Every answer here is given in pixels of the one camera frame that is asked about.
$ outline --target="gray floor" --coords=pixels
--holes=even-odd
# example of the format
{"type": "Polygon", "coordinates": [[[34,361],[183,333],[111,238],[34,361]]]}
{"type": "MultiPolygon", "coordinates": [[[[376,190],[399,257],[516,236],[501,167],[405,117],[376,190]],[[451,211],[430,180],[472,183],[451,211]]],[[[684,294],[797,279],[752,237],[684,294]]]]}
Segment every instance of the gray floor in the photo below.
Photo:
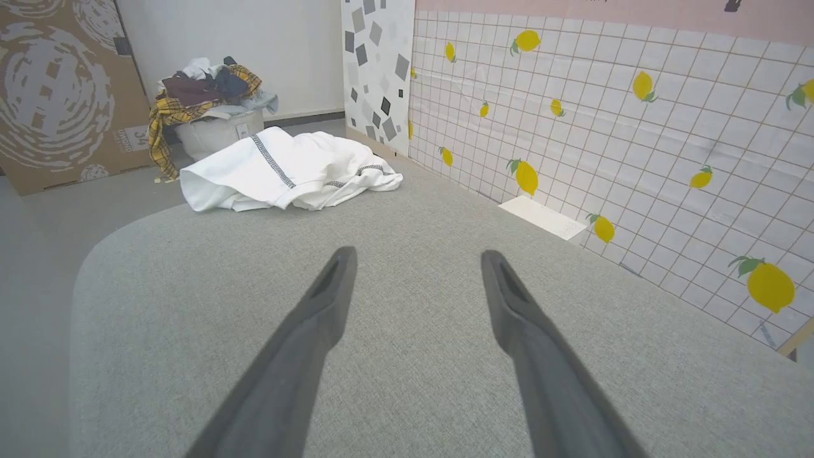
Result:
{"type": "MultiPolygon", "coordinates": [[[[287,127],[344,136],[344,120],[287,127]]],[[[190,163],[179,150],[177,163],[190,163]]],[[[68,339],[79,266],[104,237],[184,203],[157,168],[19,197],[0,177],[0,456],[68,455],[68,339]]]]}

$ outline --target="maroon garment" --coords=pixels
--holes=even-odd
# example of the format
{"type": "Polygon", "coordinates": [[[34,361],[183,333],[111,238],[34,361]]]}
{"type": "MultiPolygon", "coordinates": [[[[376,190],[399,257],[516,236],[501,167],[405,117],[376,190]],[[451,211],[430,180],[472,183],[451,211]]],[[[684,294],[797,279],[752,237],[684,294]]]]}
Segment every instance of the maroon garment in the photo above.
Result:
{"type": "Polygon", "coordinates": [[[162,81],[167,88],[167,97],[178,99],[185,107],[194,107],[214,100],[223,100],[223,94],[216,88],[212,79],[194,80],[183,72],[162,81]]]}

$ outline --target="table surface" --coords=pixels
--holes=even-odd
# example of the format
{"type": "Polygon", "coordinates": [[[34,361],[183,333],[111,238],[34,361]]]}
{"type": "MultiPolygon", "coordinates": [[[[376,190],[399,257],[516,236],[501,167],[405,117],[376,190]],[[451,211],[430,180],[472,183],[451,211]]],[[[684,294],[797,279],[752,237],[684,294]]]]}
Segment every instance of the table surface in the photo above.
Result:
{"type": "Polygon", "coordinates": [[[179,206],[99,243],[73,299],[74,456],[180,456],[328,257],[358,250],[306,456],[530,456],[479,269],[503,252],[653,457],[814,450],[814,373],[415,165],[335,208],[179,206]]]}

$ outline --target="white board piece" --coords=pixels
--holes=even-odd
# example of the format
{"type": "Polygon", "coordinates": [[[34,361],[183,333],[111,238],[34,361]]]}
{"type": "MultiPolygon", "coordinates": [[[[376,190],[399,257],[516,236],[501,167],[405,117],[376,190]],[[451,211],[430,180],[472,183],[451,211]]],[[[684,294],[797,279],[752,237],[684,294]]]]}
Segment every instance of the white board piece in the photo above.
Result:
{"type": "Polygon", "coordinates": [[[574,244],[579,244],[580,235],[588,228],[581,222],[546,208],[526,196],[515,197],[498,207],[574,244]]]}

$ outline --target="cardboard box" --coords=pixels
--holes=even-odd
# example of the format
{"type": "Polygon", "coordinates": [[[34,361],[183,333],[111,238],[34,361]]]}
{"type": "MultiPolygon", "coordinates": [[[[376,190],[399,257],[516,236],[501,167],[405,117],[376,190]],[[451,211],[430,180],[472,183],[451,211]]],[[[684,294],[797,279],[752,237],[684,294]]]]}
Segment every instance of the cardboard box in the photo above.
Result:
{"type": "Polygon", "coordinates": [[[152,164],[150,107],[113,2],[11,2],[0,18],[0,167],[19,194],[152,164]]]}

